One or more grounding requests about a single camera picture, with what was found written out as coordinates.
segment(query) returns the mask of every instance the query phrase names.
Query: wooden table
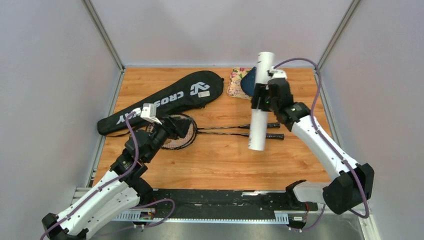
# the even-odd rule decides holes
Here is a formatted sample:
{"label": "wooden table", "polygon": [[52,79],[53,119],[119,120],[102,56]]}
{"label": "wooden table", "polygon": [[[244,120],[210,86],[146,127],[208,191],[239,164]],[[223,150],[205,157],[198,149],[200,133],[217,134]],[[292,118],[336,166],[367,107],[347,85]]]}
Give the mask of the wooden table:
{"label": "wooden table", "polygon": [[[224,78],[222,95],[204,109],[184,112],[201,127],[249,124],[250,101],[227,95],[231,68],[128,68],[123,78],[114,112],[171,85],[200,70],[210,70]],[[311,106],[317,85],[310,68],[285,68],[294,100]],[[322,102],[316,104],[315,116],[330,133]],[[268,122],[276,122],[272,113]],[[228,129],[229,132],[247,132]],[[285,140],[268,139],[265,151],[248,149],[248,138],[235,135],[197,136],[181,150],[160,150],[142,175],[153,188],[284,190],[297,180],[327,182],[329,177],[308,147],[285,127],[269,133],[284,133]],[[106,137],[94,179],[96,184],[122,153],[128,136]]]}

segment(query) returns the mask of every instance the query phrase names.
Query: white cylinder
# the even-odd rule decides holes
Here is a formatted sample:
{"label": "white cylinder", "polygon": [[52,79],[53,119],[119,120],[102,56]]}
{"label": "white cylinder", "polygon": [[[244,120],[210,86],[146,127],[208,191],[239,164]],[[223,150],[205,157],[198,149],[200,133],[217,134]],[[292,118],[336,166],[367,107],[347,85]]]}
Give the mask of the white cylinder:
{"label": "white cylinder", "polygon": [[[268,70],[274,61],[274,53],[263,51],[257,58],[255,84],[267,84],[271,77]],[[268,112],[260,109],[252,109],[250,120],[249,145],[251,150],[263,151],[267,137]]]}
{"label": "white cylinder", "polygon": [[269,51],[260,52],[257,56],[256,75],[254,77],[255,84],[267,84],[270,80],[268,70],[271,69],[274,61],[274,53]]}
{"label": "white cylinder", "polygon": [[249,133],[249,149],[263,151],[267,137],[268,112],[252,109]]}

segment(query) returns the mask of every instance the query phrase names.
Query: white panel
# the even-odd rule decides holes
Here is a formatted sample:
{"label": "white panel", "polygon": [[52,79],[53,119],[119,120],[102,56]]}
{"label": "white panel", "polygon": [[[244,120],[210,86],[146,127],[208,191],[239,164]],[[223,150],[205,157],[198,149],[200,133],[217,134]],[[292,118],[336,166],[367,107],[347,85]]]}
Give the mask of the white panel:
{"label": "white panel", "polygon": [[318,61],[352,0],[93,0],[125,65]]}
{"label": "white panel", "polygon": [[41,219],[87,183],[119,71],[79,0],[0,2],[0,233]]}
{"label": "white panel", "polygon": [[422,239],[424,1],[364,0],[323,68],[345,150],[375,170],[381,239]]}

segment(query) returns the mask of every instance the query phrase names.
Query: brand logo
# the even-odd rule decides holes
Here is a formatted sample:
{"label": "brand logo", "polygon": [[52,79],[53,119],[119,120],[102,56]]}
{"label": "brand logo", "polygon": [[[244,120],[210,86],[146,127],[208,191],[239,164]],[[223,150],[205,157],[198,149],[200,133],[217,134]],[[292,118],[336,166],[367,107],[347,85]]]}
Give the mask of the brand logo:
{"label": "brand logo", "polygon": [[[199,93],[199,90],[204,91],[204,90],[207,90],[207,89],[209,89],[209,85],[208,85],[208,84],[206,84],[206,83],[204,83],[204,82],[199,81],[199,82],[197,82],[197,83],[195,83],[195,84],[191,85],[191,87],[190,87],[190,95],[191,95],[191,96],[196,95],[196,94],[198,94],[198,93]],[[155,102],[154,102],[154,105],[155,105],[156,107],[159,107],[159,106],[162,106],[162,105],[168,104],[168,103],[170,103],[170,102],[173,102],[173,101],[175,101],[175,100],[177,100],[177,99],[180,99],[180,98],[182,98],[182,97],[184,97],[184,92],[183,92],[183,91],[179,91],[179,92],[174,93],[174,94],[172,94],[172,95],[170,95],[170,96],[164,97],[164,98],[162,98],[161,100],[155,101]],[[125,118],[128,116],[128,114],[130,114],[130,113],[125,113],[124,115],[120,115],[120,116],[119,116],[119,120],[118,120],[118,122],[116,123],[116,125],[118,125],[118,124],[120,124],[120,123],[124,123],[124,122],[125,122]],[[131,116],[130,118],[128,118],[128,119],[135,118],[136,116],[137,116],[137,114],[134,114],[134,115],[132,115],[132,116]]]}
{"label": "brand logo", "polygon": [[[182,97],[184,97],[184,92],[183,91],[179,91],[179,92],[174,93],[174,94],[172,94],[170,96],[164,97],[161,100],[155,101],[154,102],[154,105],[156,107],[159,107],[161,105],[165,105],[167,103],[173,102],[173,101],[175,101],[177,99],[180,99]],[[124,115],[120,115],[119,116],[119,120],[116,123],[116,125],[118,125],[120,123],[124,123],[125,122],[125,118],[128,116],[128,114],[130,114],[130,113],[125,113]],[[128,119],[130,120],[130,119],[135,118],[137,116],[139,116],[139,114],[138,115],[137,114],[134,114],[134,115],[130,116]]]}
{"label": "brand logo", "polygon": [[190,87],[190,95],[191,96],[196,95],[196,94],[199,93],[199,90],[203,90],[204,91],[204,90],[207,90],[207,89],[209,89],[209,85],[206,84],[206,83],[204,83],[204,82],[199,81],[198,83],[195,83],[195,84],[191,85],[191,87]]}

